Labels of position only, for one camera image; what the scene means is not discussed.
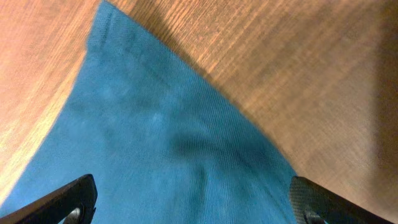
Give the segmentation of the blue polo shirt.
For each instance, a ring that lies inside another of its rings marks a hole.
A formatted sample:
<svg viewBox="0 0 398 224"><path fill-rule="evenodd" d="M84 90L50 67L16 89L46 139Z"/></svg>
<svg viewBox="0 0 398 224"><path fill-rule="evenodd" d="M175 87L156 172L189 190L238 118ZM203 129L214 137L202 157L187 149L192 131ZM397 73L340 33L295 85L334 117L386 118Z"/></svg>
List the blue polo shirt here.
<svg viewBox="0 0 398 224"><path fill-rule="evenodd" d="M95 223L294 223L294 170L228 100L108 2L56 123L1 206L83 174Z"/></svg>

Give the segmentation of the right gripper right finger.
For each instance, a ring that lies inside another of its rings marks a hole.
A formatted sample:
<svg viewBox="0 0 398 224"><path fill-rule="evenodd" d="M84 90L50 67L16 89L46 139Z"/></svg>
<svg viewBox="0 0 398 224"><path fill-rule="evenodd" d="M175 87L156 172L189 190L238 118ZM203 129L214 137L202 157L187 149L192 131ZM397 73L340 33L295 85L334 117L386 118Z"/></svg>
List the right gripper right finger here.
<svg viewBox="0 0 398 224"><path fill-rule="evenodd" d="M292 177L289 200L298 224L392 224L304 177Z"/></svg>

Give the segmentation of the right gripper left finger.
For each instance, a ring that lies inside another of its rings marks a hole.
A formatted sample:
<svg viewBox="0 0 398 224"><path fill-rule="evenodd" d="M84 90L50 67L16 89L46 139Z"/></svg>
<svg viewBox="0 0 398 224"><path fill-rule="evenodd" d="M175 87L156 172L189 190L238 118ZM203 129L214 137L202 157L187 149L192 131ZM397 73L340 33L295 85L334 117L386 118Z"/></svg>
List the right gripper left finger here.
<svg viewBox="0 0 398 224"><path fill-rule="evenodd" d="M94 177L85 174L46 196L1 218L1 223L85 223L96 211Z"/></svg>

